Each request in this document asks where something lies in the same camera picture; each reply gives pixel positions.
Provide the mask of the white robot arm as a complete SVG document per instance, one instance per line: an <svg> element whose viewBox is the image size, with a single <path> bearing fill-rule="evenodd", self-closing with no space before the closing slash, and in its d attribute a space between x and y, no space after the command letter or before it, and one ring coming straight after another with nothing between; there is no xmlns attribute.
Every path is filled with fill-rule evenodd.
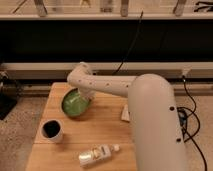
<svg viewBox="0 0 213 171"><path fill-rule="evenodd" d="M127 99L137 171L188 171L174 89L156 74L100 76L79 63L67 82L83 91Z"/></svg>

